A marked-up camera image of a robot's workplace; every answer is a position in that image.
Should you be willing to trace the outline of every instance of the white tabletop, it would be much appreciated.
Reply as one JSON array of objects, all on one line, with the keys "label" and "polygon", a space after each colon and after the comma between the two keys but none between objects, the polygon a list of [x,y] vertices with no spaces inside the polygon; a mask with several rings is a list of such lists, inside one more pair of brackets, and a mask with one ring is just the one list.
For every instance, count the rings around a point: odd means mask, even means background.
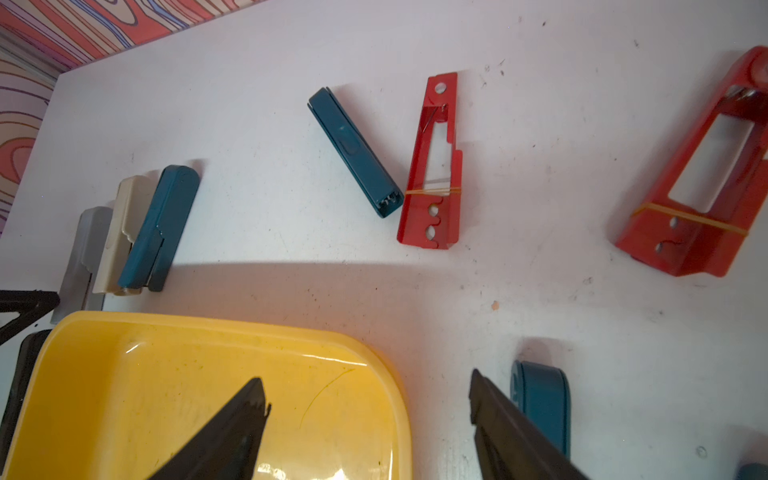
[{"label": "white tabletop", "polygon": [[[753,0],[269,0],[60,77],[0,287],[58,290],[83,210],[191,165],[165,290],[106,309],[361,340],[402,377],[416,478],[479,478],[470,373],[508,391],[521,354],[568,375],[590,477],[732,478],[768,432],[768,214],[724,279],[673,278],[612,240],[766,21]],[[331,87],[405,187],[427,77],[448,71],[461,238],[421,250],[397,242],[399,213],[376,216],[306,101]],[[23,335],[0,349],[0,397]]]}]

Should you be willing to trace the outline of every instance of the teal stapler top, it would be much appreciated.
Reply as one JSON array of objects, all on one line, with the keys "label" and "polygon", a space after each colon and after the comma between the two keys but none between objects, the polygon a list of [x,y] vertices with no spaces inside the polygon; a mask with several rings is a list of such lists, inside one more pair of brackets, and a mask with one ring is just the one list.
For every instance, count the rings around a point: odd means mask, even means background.
[{"label": "teal stapler top", "polygon": [[405,199],[402,191],[384,170],[376,154],[349,119],[330,88],[320,88],[310,98],[307,106],[376,213],[384,218],[400,208]]},{"label": "teal stapler top", "polygon": [[165,167],[136,243],[118,280],[123,288],[160,292],[187,224],[200,175],[189,167]]},{"label": "teal stapler top", "polygon": [[515,361],[511,399],[566,458],[571,451],[571,390],[565,373],[540,363]]}]

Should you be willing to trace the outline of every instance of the blue plastic cover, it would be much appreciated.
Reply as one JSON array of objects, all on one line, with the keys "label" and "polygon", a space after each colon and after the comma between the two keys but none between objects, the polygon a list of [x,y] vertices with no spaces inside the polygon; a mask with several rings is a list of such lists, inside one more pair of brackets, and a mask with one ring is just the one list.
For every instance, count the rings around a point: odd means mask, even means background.
[{"label": "blue plastic cover", "polygon": [[404,200],[402,191],[349,119],[330,88],[321,88],[310,98],[315,118],[381,218],[397,210]]},{"label": "blue plastic cover", "polygon": [[511,399],[566,457],[571,452],[571,392],[562,370],[533,362],[512,366]]}]

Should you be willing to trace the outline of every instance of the yellow plastic tray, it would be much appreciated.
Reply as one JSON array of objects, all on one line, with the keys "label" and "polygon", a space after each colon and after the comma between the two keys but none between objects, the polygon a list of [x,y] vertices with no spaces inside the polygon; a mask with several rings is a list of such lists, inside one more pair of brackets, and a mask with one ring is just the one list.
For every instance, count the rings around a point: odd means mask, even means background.
[{"label": "yellow plastic tray", "polygon": [[254,376],[272,413],[254,478],[412,477],[400,391],[337,333],[182,316],[78,312],[38,357],[8,479],[145,479]]}]

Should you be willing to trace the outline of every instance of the rubber band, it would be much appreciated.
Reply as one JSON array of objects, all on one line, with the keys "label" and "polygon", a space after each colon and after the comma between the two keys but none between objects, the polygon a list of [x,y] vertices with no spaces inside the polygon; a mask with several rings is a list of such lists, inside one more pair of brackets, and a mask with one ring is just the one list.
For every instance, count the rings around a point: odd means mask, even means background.
[{"label": "rubber band", "polygon": [[417,190],[406,190],[406,195],[437,195],[437,194],[460,194],[462,192],[461,187],[450,187],[450,188],[432,188],[432,189],[417,189]]},{"label": "rubber band", "polygon": [[725,230],[726,232],[738,233],[739,235],[743,235],[745,237],[750,234],[748,230],[744,230],[741,227],[736,227],[735,225],[731,225],[730,223],[712,220],[711,218],[704,217],[702,215],[689,214],[688,212],[675,210],[674,208],[664,207],[663,205],[659,205],[659,204],[642,204],[640,205],[640,208],[638,208],[632,213],[632,217],[634,217],[635,215],[637,215],[638,213],[646,209],[655,210],[663,214],[672,215],[673,217],[683,218],[685,220],[701,223],[703,225],[709,225],[710,227],[719,228],[721,230]]}]

